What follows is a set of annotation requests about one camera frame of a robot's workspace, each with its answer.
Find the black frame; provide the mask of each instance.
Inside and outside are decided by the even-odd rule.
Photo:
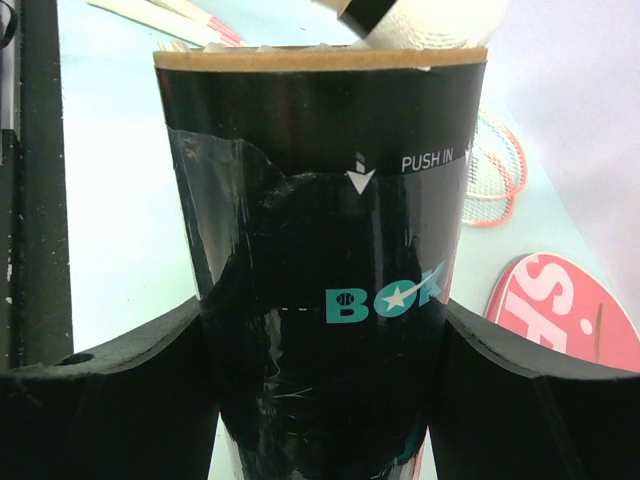
[[[22,87],[19,120],[2,131],[0,272],[11,264],[12,274],[0,282],[0,371],[73,351],[57,2],[16,3]]]

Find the black metal bar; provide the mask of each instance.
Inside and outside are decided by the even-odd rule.
[[[17,265],[20,246],[19,0],[0,3],[0,372],[19,365]]]
[[[22,0],[21,364],[73,351],[57,2]]]
[[[14,132],[0,131],[0,372],[19,366],[17,275],[20,199],[19,145]]]

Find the white wall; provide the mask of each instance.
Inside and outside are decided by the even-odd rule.
[[[640,0],[512,0],[490,46],[487,84],[640,324]]]

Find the red circular label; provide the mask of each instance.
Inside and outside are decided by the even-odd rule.
[[[487,318],[557,352],[640,373],[640,337],[591,275],[551,254],[530,255],[498,281]]]

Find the cork lid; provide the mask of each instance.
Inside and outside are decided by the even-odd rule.
[[[305,50],[282,48],[255,52],[236,48],[226,53],[156,51],[155,66],[164,70],[189,72],[327,72],[353,70],[397,70],[484,63],[486,48],[460,50]]]

